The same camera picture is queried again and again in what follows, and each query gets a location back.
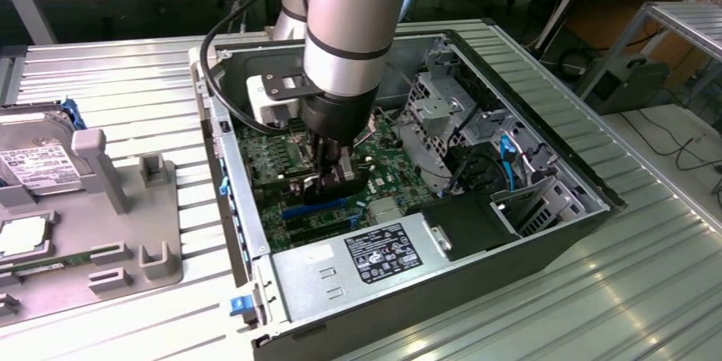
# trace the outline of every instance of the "metal bracket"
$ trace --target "metal bracket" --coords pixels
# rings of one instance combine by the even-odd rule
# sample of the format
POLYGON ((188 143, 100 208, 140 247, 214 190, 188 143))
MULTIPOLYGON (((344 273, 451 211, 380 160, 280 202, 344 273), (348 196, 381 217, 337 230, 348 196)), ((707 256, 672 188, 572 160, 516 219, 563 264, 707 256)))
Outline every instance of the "metal bracket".
POLYGON ((284 73, 272 73, 261 75, 262 87, 265 89, 265 95, 272 101, 285 101, 286 99, 294 99, 305 96, 321 95, 324 92, 313 85, 306 85, 302 81, 302 85, 294 86, 293 78, 302 77, 301 67, 289 69, 284 73))

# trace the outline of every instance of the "power supply label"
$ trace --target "power supply label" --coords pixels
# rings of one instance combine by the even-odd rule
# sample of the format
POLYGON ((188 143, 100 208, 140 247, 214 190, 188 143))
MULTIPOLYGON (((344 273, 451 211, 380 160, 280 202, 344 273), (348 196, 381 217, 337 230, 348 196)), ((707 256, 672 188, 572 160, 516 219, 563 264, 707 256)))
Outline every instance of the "power supply label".
POLYGON ((0 159, 30 190, 80 182, 76 167, 61 145, 0 151, 0 159))
POLYGON ((365 283, 379 282, 423 265, 400 223, 345 238, 348 252, 365 283))

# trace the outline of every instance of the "blue ram slot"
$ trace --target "blue ram slot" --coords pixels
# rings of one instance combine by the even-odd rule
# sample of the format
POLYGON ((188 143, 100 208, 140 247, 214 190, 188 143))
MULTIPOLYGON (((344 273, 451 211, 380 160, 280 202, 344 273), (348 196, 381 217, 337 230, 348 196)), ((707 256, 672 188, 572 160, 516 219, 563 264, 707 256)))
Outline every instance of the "blue ram slot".
POLYGON ((292 207, 290 209, 285 209, 280 213, 280 218, 282 220, 288 220, 288 219, 292 219, 293 217, 305 216, 317 211, 324 211, 325 209, 333 209, 336 207, 343 206, 345 203, 347 203, 347 199, 343 198, 343 199, 332 200, 331 202, 322 203, 320 205, 292 207))

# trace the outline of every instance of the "hard drive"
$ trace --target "hard drive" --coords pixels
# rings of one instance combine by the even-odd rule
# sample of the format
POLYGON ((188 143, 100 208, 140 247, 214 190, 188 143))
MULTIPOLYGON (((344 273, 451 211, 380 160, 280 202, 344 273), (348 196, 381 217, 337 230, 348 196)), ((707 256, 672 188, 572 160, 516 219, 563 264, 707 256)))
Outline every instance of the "hard drive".
POLYGON ((69 143, 84 128, 72 100, 1 106, 0 186, 25 185, 34 195, 81 189, 92 171, 69 143))

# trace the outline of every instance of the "black bracket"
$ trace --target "black bracket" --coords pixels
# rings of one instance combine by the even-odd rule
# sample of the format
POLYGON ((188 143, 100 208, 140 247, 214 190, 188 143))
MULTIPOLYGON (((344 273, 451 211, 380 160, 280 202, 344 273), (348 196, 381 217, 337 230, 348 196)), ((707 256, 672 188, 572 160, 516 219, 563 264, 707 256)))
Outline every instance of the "black bracket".
POLYGON ((261 79, 262 87, 265 88, 265 95, 272 101, 285 101, 286 99, 321 95, 324 93, 316 86, 306 83, 302 76, 302 69, 300 67, 290 68, 282 73, 262 74, 261 79), (290 78, 300 78, 302 84, 300 86, 286 88, 282 80, 290 78))

